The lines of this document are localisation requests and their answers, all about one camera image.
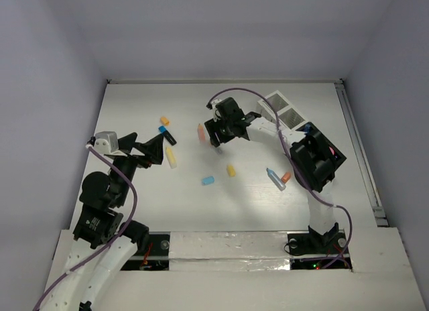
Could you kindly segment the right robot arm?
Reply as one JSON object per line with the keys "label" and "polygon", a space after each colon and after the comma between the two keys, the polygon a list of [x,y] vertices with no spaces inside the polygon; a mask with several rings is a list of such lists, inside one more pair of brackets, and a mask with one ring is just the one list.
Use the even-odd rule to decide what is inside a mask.
{"label": "right robot arm", "polygon": [[238,137],[286,155],[297,182],[308,191],[307,242],[316,253],[327,252],[339,233],[331,196],[339,163],[323,134],[317,129],[294,131],[253,111],[245,114],[231,97],[214,99],[206,107],[212,111],[212,119],[204,125],[214,147]]}

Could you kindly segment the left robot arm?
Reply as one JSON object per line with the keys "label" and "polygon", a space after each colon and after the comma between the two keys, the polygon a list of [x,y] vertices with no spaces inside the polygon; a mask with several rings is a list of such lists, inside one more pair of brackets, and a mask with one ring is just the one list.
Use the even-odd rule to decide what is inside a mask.
{"label": "left robot arm", "polygon": [[73,242],[59,276],[36,302],[34,310],[96,310],[115,276],[134,254],[150,249],[149,228],[133,220],[137,190],[135,171],[160,165],[164,137],[145,143],[137,134],[118,137],[114,131],[95,134],[87,150],[107,164],[82,181],[82,204]]}

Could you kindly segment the orange pencil-shaped marker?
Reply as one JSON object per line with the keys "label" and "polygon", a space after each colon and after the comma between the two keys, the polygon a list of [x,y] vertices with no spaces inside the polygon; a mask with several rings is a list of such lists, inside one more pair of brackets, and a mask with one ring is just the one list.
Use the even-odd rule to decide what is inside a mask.
{"label": "orange pencil-shaped marker", "polygon": [[206,145],[206,135],[204,131],[204,127],[199,124],[197,127],[198,140],[201,145]]}

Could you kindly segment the yellow marker pen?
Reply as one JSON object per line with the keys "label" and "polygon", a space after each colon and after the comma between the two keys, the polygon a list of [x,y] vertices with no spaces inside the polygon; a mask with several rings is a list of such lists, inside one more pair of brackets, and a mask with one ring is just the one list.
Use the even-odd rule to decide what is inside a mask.
{"label": "yellow marker pen", "polygon": [[166,157],[171,169],[177,168],[177,161],[171,147],[166,147]]}

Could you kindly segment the black highlighter blue cap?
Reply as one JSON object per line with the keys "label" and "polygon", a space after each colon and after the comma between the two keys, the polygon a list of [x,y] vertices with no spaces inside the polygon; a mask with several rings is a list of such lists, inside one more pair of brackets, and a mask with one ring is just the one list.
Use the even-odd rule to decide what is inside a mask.
{"label": "black highlighter blue cap", "polygon": [[159,132],[164,136],[164,138],[168,141],[168,143],[171,146],[174,146],[177,144],[177,141],[175,140],[175,138],[172,136],[172,134],[166,129],[165,126],[159,126],[158,127]]}

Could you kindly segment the yellow marker cap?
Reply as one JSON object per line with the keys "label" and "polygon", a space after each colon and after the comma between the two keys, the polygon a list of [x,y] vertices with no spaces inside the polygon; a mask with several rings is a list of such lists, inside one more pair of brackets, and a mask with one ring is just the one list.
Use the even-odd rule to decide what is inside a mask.
{"label": "yellow marker cap", "polygon": [[228,173],[229,177],[236,176],[236,171],[235,171],[234,167],[230,164],[227,165],[227,173]]}

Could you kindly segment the light blue marker cap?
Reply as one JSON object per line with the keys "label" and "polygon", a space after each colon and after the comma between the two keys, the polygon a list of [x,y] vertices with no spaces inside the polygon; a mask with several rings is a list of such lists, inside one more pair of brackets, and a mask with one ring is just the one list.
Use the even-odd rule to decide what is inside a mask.
{"label": "light blue marker cap", "polygon": [[210,184],[213,184],[214,182],[215,182],[215,178],[213,176],[207,176],[201,180],[201,184],[203,186],[208,186]]}

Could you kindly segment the white slotted organizer box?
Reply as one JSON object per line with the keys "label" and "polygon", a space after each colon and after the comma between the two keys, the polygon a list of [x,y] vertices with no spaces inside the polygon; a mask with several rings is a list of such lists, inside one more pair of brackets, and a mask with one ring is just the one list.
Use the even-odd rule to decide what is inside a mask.
{"label": "white slotted organizer box", "polygon": [[309,120],[280,92],[275,91],[264,100],[257,101],[256,112],[272,123],[276,122],[272,108],[278,114],[280,124],[293,131],[303,131]]}

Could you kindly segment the light blue marker pen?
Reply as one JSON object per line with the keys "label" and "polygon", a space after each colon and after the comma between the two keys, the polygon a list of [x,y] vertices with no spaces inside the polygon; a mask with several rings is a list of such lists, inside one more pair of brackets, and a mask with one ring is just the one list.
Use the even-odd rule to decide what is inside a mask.
{"label": "light blue marker pen", "polygon": [[279,189],[279,191],[284,191],[286,189],[285,183],[281,180],[281,178],[271,169],[266,169],[268,178],[275,184],[275,186]]}

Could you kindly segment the coral orange marker cap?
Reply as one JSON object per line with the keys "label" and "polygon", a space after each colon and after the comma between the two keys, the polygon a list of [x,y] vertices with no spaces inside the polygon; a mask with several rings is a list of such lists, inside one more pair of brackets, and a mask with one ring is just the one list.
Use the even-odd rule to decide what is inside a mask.
{"label": "coral orange marker cap", "polygon": [[290,178],[292,177],[290,172],[286,172],[282,177],[281,177],[281,181],[285,184],[287,183]]}

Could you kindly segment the black slotted organizer box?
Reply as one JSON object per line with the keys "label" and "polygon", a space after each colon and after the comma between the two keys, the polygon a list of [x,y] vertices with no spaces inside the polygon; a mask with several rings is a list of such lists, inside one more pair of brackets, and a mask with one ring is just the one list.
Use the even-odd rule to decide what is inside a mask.
{"label": "black slotted organizer box", "polygon": [[[304,134],[303,139],[297,141],[292,147],[292,158],[297,162],[298,160],[312,160],[314,165],[322,162],[332,164],[333,171],[337,171],[345,162],[347,157],[338,149],[333,142],[328,139],[315,124],[309,122],[311,130],[308,133],[304,131],[297,131]],[[332,155],[330,147],[336,152]]]}

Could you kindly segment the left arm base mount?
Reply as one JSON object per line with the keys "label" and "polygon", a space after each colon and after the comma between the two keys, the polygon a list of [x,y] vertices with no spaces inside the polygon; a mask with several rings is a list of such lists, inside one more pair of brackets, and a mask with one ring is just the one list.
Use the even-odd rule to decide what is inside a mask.
{"label": "left arm base mount", "polygon": [[125,262],[121,271],[168,271],[170,233],[150,233],[145,251],[138,251]]}

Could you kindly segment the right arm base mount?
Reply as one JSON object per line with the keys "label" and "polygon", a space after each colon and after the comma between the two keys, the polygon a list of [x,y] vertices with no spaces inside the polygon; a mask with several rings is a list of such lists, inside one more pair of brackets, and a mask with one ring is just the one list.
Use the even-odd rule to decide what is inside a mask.
{"label": "right arm base mount", "polygon": [[290,256],[291,270],[350,269],[347,237],[338,223],[320,235],[308,228],[306,232],[288,233],[284,251]]}

